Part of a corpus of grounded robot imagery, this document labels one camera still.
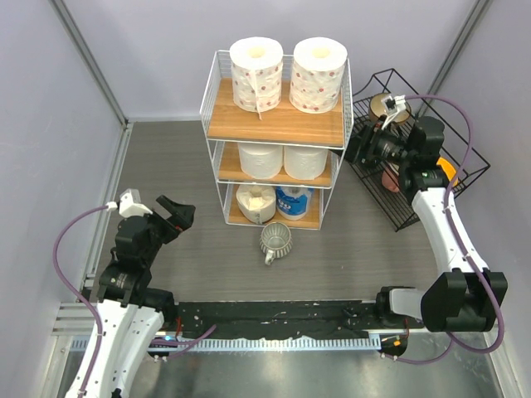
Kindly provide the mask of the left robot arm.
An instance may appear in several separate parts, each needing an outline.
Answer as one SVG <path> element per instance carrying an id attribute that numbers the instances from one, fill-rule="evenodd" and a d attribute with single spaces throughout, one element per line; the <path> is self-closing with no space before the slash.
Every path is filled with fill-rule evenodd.
<path id="1" fill-rule="evenodd" d="M 151 289 L 151 266 L 163 245 L 192 227 L 196 207 L 165 195 L 157 203 L 164 218 L 141 203 L 138 191 L 125 191 L 118 201 L 90 209 L 78 221 L 99 211 L 117 211 L 118 225 L 111 260 L 100 275 L 97 303 L 91 304 L 65 277 L 52 250 L 54 269 L 63 284 L 87 307 L 95 320 L 85 355 L 67 391 L 69 397 L 126 397 L 144 353 L 158 330 L 176 322 L 173 294 Z"/>

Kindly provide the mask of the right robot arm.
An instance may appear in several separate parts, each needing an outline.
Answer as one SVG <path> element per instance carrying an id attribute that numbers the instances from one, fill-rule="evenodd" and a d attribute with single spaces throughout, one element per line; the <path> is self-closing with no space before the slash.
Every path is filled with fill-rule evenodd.
<path id="1" fill-rule="evenodd" d="M 488 332 L 508 282 L 489 270 L 460 220 L 450 180 L 438 163 L 444 129 L 431 116 L 417 119 L 405 138 L 383 119 L 363 119 L 353 127 L 346 158 L 362 167 L 397 166 L 400 193 L 426 231 L 439 272 L 426 291 L 382 288 L 374 315 L 386 328 L 408 316 L 431 332 Z"/>

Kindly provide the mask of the plain white paper roll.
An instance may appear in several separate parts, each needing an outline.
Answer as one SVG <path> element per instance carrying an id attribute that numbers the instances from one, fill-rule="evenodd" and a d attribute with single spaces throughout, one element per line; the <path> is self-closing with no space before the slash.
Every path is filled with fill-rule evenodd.
<path id="1" fill-rule="evenodd" d="M 324 172 L 327 157 L 326 148 L 284 146 L 284 169 L 294 179 L 314 180 Z"/>

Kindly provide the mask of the beige paper roll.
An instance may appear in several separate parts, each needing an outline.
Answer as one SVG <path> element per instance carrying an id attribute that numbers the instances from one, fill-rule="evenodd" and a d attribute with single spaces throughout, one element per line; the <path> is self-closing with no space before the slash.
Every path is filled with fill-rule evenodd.
<path id="1" fill-rule="evenodd" d="M 264 225 L 276 212 L 276 194 L 273 186 L 240 185 L 236 202 L 243 216 L 253 224 Z"/>

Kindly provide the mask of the white patterned paper roll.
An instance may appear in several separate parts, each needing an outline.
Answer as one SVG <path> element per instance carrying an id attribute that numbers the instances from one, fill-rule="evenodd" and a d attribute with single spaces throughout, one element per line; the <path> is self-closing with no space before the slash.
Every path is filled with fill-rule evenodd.
<path id="1" fill-rule="evenodd" d="M 256 113 L 258 119 L 281 100 L 283 48 L 271 38 L 254 36 L 234 42 L 229 49 L 233 102 Z"/>

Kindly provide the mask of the white wire three-tier shelf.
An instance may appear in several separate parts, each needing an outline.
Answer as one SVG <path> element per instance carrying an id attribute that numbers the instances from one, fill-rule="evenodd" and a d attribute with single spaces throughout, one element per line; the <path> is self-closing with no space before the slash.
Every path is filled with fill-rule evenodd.
<path id="1" fill-rule="evenodd" d="M 324 172 L 314 180 L 289 177 L 285 171 L 267 180 L 270 186 L 301 186 L 313 189 L 309 211 L 291 228 L 319 230 L 334 191 L 344 150 L 353 128 L 351 73 L 343 73 L 338 103 L 325 114 L 306 114 L 289 101 L 293 57 L 283 58 L 282 100 L 262 116 L 237 107 L 232 99 L 231 60 L 228 51 L 215 52 L 200 107 L 202 129 L 223 219 L 228 225 L 251 226 L 240 211 L 236 191 L 241 185 L 259 185 L 261 180 L 246 175 L 240 167 L 240 143 L 280 144 L 324 148 L 328 152 Z"/>

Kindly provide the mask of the blue paper roll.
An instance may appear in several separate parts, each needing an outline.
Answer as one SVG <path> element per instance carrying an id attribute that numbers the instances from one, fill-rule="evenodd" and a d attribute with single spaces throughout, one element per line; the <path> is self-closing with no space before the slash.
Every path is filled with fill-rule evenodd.
<path id="1" fill-rule="evenodd" d="M 277 186 L 276 210 L 287 220 L 300 220 L 308 212 L 313 194 L 313 188 Z"/>

